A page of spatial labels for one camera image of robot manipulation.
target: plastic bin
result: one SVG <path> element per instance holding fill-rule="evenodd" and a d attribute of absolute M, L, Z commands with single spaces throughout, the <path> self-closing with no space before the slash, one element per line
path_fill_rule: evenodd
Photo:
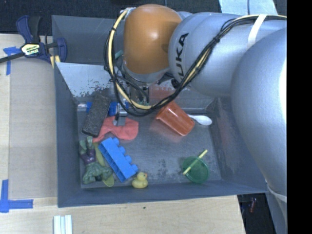
<path fill-rule="evenodd" d="M 192 90 L 182 91 L 175 100 L 188 114 L 206 114 L 213 123 L 193 129 L 181 136 L 159 120 L 156 113 L 131 117 L 139 122 L 134 140 L 120 140 L 140 171 L 148 174 L 144 189 L 131 186 L 131 179 L 115 181 L 113 187 L 103 183 L 82 186 L 78 154 L 80 131 L 86 112 L 79 105 L 92 101 L 101 91 L 114 101 L 115 96 L 103 69 L 103 47 L 113 19 L 53 16 L 53 37 L 64 37 L 68 43 L 68 59 L 54 69 L 57 105 L 58 206 L 71 207 L 95 204 L 116 204 L 241 195 L 267 192 L 259 171 L 234 120 L 229 98 L 208 98 Z M 116 51 L 122 49 L 122 25 L 117 30 Z M 154 99 L 170 92 L 163 84 L 152 88 Z M 182 175 L 185 158 L 203 150 L 210 169 L 202 184 L 192 183 Z"/>

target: sticker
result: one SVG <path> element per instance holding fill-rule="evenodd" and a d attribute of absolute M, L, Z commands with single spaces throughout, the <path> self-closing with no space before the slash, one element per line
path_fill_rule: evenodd
<path fill-rule="evenodd" d="M 38 56 L 41 54 L 40 51 L 40 45 L 39 44 L 26 44 L 22 46 L 21 50 L 24 52 L 27 56 Z"/>

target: white spoon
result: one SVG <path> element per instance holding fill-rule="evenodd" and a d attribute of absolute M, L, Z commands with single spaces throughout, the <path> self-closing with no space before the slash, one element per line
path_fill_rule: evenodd
<path fill-rule="evenodd" d="M 188 115 L 188 116 L 204 126 L 209 126 L 213 122 L 208 116 L 205 115 Z"/>

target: green lid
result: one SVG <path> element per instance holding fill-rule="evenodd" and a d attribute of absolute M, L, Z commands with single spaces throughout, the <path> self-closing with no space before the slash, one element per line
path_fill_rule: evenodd
<path fill-rule="evenodd" d="M 209 169 L 204 160 L 196 156 L 188 157 L 183 162 L 183 171 L 185 171 L 189 166 L 191 166 L 191 169 L 185 176 L 190 181 L 201 184 L 208 179 Z"/>

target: rubber duck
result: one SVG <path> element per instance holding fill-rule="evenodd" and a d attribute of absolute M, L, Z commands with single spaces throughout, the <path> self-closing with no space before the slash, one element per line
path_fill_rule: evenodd
<path fill-rule="evenodd" d="M 137 176 L 132 180 L 132 186 L 134 188 L 145 188 L 148 186 L 148 181 L 147 181 L 147 173 L 144 172 L 139 172 Z"/>

